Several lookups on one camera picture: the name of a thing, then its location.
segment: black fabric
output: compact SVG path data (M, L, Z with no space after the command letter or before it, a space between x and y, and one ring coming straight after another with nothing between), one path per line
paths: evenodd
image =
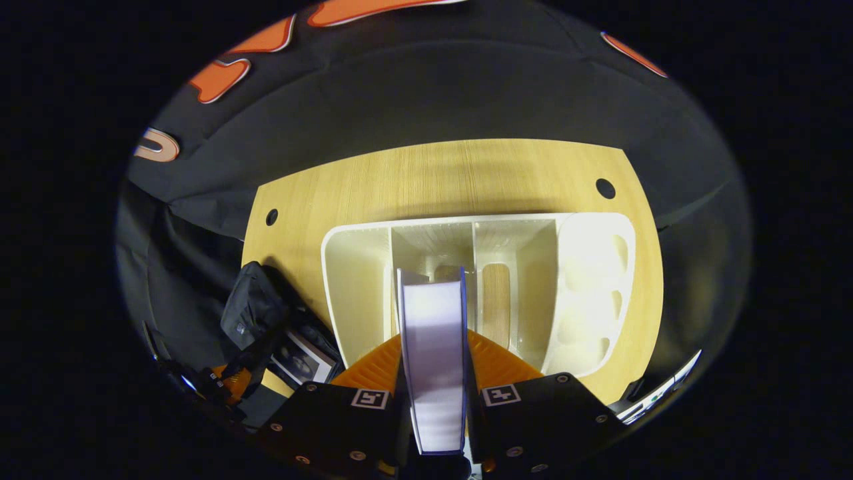
M121 288L141 338L159 356L199 371L239 349L219 320L240 270L242 243L175 216L133 183L123 185L116 226Z
M464 2L335 28L306 25L312 11L297 14L284 50L222 56L246 57L252 69L215 103L182 87L151 123L177 139L180 156L135 158L130 179L178 216L243 238L259 185L418 143L546 138L618 147L656 216L734 174L724 142L677 82L542 5Z

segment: black cloth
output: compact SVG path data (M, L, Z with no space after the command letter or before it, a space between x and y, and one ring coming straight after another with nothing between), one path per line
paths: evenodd
M131 159L139 191L122 203L145 201L133 222L119 216L119 270L155 342L191 365L227 361L233 344L222 344L218 320L261 184L405 145L543 138L623 149L641 181L664 259L662 347L650 371L666 377L694 348L718 351L749 268L746 195L726 144L675 80L539 3L468 1L335 28L308 26L312 12L297 13L279 52L221 55L252 68L216 102L199 103L190 85L178 90L150 124L179 142L176 160ZM688 246L697 237L708 246L702 258ZM693 274L703 260L714 275ZM713 302L683 300L707 285Z
M335 28L308 26L309 13L297 14L280 52L220 56L252 68L216 102L182 86L151 122L180 143L180 156L132 159L131 181L174 214L243 238L259 185L418 143L546 138L624 149L656 217L734 172L677 82L540 4L464 2Z

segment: divider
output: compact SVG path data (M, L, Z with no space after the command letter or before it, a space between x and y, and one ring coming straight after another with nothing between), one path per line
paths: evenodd
M490 265L509 273L508 348L537 370L542 368L554 318L557 281L557 231L553 219L481 220L474 224L474 256L480 283ZM479 289L479 317L484 317L485 293ZM500 343L494 325L484 336Z
M635 233L621 214L575 214L560 226L554 328L543 373L584 377L612 352L628 309Z
M604 365L621 332L635 232L605 213L343 225L323 240L322 264L346 366L399 332L397 268L440 282L462 266L469 329L546 375L582 377Z
M431 282L458 279L465 268L467 316L474 325L477 312L473 232L470 222L431 222L391 227L392 269L426 275ZM394 321L398 322L396 310Z
M389 228L344 230L324 241L323 270L329 312L344 364L350 366L391 337L393 288Z

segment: orange lettering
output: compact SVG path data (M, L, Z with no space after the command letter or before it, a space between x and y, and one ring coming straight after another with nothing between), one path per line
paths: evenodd
M274 23L235 46L228 53L270 53L281 50L290 43L295 21L296 15L293 15Z
M198 72L189 84L199 91L199 102L216 102L226 91L239 82L252 64L241 58L231 63L213 61L204 70Z
M311 26L336 26L389 10L465 0L327 0L309 17Z
M180 152L177 142L168 133L161 132L155 128L149 128L142 137L158 144L160 148L150 149L149 147L139 145L136 147L136 151L133 152L134 156L151 161L166 162L175 160L178 152Z
M608 35L607 33L604 33L604 32L601 33L601 37L604 38L604 41L607 42L608 44L610 44L610 46L612 46L614 49L619 50L620 52L622 52L622 53L626 54L627 56L633 58L635 61L637 61L643 67L648 68L649 70L655 72L656 74L660 75L661 77L664 77L665 79L668 79L670 77L669 75L664 73L663 70L658 68L657 65L646 60L645 56L638 54L637 52L634 51L634 49L630 48L628 45L623 44L622 42L618 41L617 39L611 37L610 35Z

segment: black bag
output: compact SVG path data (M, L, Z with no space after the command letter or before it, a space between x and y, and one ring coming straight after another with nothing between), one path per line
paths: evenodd
M267 273L256 261L237 275L219 325L240 350L284 320L287 306Z
M288 330L301 335L333 362L329 379L344 369L332 333L310 312L274 267L251 261L240 270L225 304L220 326L242 350L235 359L236 363L232 364L251 364L243 365L252 373L251 385L260 382L264 368L270 363L272 350L281 343ZM282 380L294 389L299 387L291 378Z

